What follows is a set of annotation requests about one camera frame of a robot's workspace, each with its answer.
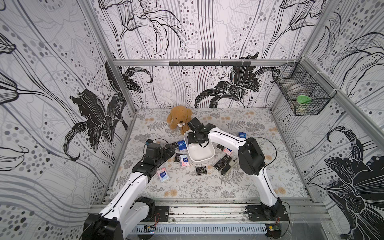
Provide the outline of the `pink Tempo tissue pack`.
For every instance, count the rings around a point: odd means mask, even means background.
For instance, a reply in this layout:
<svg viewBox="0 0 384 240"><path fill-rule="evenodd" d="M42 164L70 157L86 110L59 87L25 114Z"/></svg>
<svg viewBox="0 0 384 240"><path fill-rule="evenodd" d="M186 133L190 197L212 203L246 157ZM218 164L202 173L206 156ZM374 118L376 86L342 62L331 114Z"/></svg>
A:
<svg viewBox="0 0 384 240"><path fill-rule="evenodd" d="M180 155L179 160L182 168L190 166L190 161L187 155Z"/></svg>

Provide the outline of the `pink white Tempo pack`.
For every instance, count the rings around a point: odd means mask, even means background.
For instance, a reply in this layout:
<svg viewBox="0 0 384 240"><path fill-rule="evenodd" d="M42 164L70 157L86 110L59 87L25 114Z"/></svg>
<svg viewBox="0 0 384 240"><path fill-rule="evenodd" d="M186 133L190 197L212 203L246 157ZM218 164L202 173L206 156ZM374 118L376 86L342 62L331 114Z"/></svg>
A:
<svg viewBox="0 0 384 240"><path fill-rule="evenodd" d="M229 149L229 148L225 148L225 149L223 150L223 152L224 152L226 155L228 155L228 156L231 156L231 155L233 154L233 151L232 151L231 149Z"/></svg>

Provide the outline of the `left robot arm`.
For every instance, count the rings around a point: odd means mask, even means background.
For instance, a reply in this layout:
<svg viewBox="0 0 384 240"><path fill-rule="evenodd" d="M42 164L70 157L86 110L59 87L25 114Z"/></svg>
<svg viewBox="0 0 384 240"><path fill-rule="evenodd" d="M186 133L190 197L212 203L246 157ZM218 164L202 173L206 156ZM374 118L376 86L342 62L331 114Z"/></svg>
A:
<svg viewBox="0 0 384 240"><path fill-rule="evenodd" d="M124 240L142 222L154 222L154 228L165 217L156 212L155 201L141 197L162 164L175 155L169 144L162 147L148 140L142 159L133 166L125 186L98 214L90 214L84 223L80 240Z"/></svg>

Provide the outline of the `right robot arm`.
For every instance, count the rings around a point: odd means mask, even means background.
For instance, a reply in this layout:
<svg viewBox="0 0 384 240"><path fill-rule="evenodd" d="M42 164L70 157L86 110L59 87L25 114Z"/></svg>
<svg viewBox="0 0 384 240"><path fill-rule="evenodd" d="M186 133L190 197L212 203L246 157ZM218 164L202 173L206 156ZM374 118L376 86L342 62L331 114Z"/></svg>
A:
<svg viewBox="0 0 384 240"><path fill-rule="evenodd" d="M226 133L212 124L202 124L197 118L188 123L188 143L198 144L201 148L210 143L219 144L238 153L241 170L253 177L260 194L261 206L276 213L282 207L282 201L275 196L266 171L265 155L257 140L253 137L243 139Z"/></svg>

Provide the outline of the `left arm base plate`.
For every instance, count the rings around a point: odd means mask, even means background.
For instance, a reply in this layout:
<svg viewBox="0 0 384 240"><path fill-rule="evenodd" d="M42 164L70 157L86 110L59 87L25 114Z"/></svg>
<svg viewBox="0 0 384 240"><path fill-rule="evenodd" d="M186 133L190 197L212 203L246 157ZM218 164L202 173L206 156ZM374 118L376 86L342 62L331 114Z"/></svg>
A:
<svg viewBox="0 0 384 240"><path fill-rule="evenodd" d="M169 220L169 206L154 206L150 208L148 216L141 223L165 223Z"/></svg>

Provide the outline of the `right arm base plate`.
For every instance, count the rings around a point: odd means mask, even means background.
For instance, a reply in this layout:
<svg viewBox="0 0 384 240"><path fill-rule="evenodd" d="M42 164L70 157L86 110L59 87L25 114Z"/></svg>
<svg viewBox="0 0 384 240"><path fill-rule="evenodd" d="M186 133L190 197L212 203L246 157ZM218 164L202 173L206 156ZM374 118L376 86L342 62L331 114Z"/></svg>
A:
<svg viewBox="0 0 384 240"><path fill-rule="evenodd" d="M290 219L286 207L283 205L268 207L265 205L248 205L245 214L252 222L284 222Z"/></svg>

